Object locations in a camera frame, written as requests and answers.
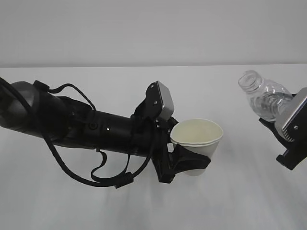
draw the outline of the screw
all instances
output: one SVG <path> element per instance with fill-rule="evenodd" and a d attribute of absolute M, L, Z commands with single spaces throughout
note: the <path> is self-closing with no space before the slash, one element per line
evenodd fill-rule
<path fill-rule="evenodd" d="M 92 130 L 97 129 L 97 128 L 98 128 L 98 124 L 96 124 L 96 123 L 90 123 L 90 124 L 89 124 L 89 128 L 92 129 Z"/>

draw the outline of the robotic arm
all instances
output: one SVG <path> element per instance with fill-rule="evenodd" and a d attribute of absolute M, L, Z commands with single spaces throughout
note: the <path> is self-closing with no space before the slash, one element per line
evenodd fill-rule
<path fill-rule="evenodd" d="M 66 87 L 77 90 L 89 103 L 69 97 L 56 97 Z M 90 186 L 116 188 L 133 182 L 152 160 L 159 182 L 171 183 L 177 173 L 205 169 L 206 156 L 191 152 L 179 144 L 168 152 L 170 133 L 178 123 L 172 117 L 174 105 L 169 89 L 156 81 L 146 90 L 146 97 L 131 117 L 97 111 L 91 101 L 74 85 L 51 90 L 42 82 L 9 84 L 0 78 L 0 126 L 43 138 L 62 170 L 71 178 Z M 54 145 L 96 150 L 103 157 L 92 170 L 93 181 L 81 178 L 65 165 Z M 101 150 L 128 155 L 126 168 L 112 178 L 99 178 L 94 172 L 106 163 Z M 135 172 L 127 172 L 130 155 L 145 157 Z"/>
<path fill-rule="evenodd" d="M 293 94 L 289 106 L 277 117 L 275 123 L 259 120 L 287 149 L 276 160 L 289 170 L 293 170 L 307 157 L 307 88 Z"/>

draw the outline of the gray wall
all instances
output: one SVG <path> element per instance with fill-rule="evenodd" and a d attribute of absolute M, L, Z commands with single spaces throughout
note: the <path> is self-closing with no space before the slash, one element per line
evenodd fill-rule
<path fill-rule="evenodd" d="M 2 0 L 0 67 L 307 63 L 306 0 Z"/>

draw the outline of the black robotic arm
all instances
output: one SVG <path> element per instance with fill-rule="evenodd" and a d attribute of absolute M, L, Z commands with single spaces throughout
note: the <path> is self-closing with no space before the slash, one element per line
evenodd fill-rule
<path fill-rule="evenodd" d="M 69 97 L 56 97 L 65 87 L 77 90 L 89 103 Z M 206 156 L 191 152 L 179 144 L 168 152 L 170 132 L 178 123 L 173 117 L 169 89 L 156 81 L 146 90 L 146 97 L 131 117 L 97 111 L 91 101 L 74 85 L 65 84 L 51 90 L 35 81 L 9 84 L 0 78 L 0 126 L 43 138 L 62 170 L 71 178 L 90 186 L 116 188 L 133 182 L 153 161 L 158 179 L 171 183 L 177 173 L 204 169 L 210 163 Z M 96 150 L 103 156 L 101 165 L 92 170 L 93 181 L 81 178 L 65 165 L 54 145 Z M 106 163 L 101 150 L 126 153 L 125 169 L 112 178 L 99 178 L 94 172 Z M 127 172 L 130 155 L 145 157 L 135 172 Z"/>

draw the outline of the cup rim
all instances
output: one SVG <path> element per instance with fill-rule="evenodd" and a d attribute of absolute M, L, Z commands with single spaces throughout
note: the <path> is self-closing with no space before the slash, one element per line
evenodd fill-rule
<path fill-rule="evenodd" d="M 171 132 L 171 134 L 170 134 L 172 143 L 174 143 L 174 144 L 179 144 L 179 145 L 182 145 L 182 146 L 188 146 L 188 147 L 189 147 L 189 146 L 190 146 L 190 147 L 201 147 L 201 146 L 207 146 L 207 145 L 213 144 L 214 142 L 220 141 L 220 140 L 222 139 L 222 137 L 223 137 L 223 135 L 224 135 L 224 131 L 223 131 L 223 129 L 222 129 L 216 122 L 211 121 L 211 120 L 208 120 L 208 119 L 203 119 L 203 118 L 193 118 L 193 119 L 189 119 L 189 120 L 185 120 L 185 121 L 190 121 L 190 120 L 202 120 L 202 121 L 210 121 L 210 122 L 214 123 L 214 124 L 215 124 L 216 126 L 218 126 L 219 129 L 221 130 L 221 132 L 222 132 L 222 133 L 221 133 L 221 136 L 220 136 L 219 138 L 216 138 L 216 139 L 214 139 L 214 140 L 207 141 L 207 142 L 194 142 L 194 143 L 189 143 L 189 142 L 177 142 L 177 141 L 173 140 L 173 138 L 172 138 L 172 133 L 173 133 L 174 129 L 176 128 L 176 126 L 180 124 L 180 122 L 179 122 L 177 125 L 174 126 L 174 128 L 172 129 L 172 132 Z"/>

